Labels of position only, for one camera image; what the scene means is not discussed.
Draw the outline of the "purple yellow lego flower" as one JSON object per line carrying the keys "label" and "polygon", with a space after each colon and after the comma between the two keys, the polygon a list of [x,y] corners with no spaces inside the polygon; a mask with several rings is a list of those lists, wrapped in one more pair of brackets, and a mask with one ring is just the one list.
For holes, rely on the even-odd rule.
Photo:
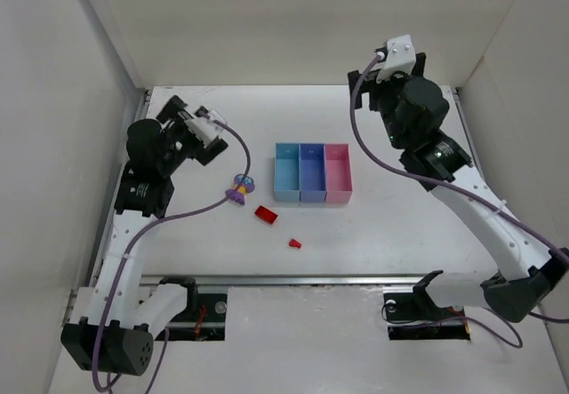
{"label": "purple yellow lego flower", "polygon": [[254,179],[240,173],[234,177],[233,183],[233,187],[225,191],[226,198],[238,205],[245,205],[245,196],[255,190]]}

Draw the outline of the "small red lego piece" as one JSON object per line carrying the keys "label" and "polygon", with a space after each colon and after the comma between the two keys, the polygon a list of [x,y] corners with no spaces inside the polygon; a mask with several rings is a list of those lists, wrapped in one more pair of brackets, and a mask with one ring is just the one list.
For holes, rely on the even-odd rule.
{"label": "small red lego piece", "polygon": [[301,249],[301,248],[302,248],[301,242],[299,242],[298,240],[296,240],[296,239],[294,239],[294,238],[292,238],[292,239],[289,241],[289,246],[290,246],[291,248],[294,248],[294,249]]}

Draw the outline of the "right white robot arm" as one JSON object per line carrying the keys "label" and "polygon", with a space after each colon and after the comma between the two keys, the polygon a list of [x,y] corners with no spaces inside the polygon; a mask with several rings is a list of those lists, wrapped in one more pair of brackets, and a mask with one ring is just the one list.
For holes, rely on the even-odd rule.
{"label": "right white robot arm", "polygon": [[[455,277],[433,270],[411,291],[391,293],[388,320],[436,321],[452,307],[478,307],[518,323],[535,314],[541,301],[568,272],[568,251],[521,222],[485,183],[470,155],[441,125],[449,103],[440,87],[425,78],[425,53],[409,56],[385,47],[363,71],[348,74],[349,118],[364,153],[390,173],[420,183],[446,205],[492,257],[489,276]],[[357,127],[362,97],[381,116],[389,143],[401,150],[401,167],[375,156]]]}

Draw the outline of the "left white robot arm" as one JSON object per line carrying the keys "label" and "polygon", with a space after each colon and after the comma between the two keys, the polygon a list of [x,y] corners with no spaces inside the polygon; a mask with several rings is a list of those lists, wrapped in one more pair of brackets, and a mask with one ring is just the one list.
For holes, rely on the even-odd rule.
{"label": "left white robot arm", "polygon": [[208,165],[228,144],[224,119],[213,109],[188,112],[179,97],[154,118],[127,129],[122,172],[107,251],[92,298],[76,323],[63,326],[61,343],[83,371],[140,376],[155,339],[197,295],[191,278],[166,277],[146,300],[139,297],[147,251],[139,240],[166,222],[172,175],[188,159]]}

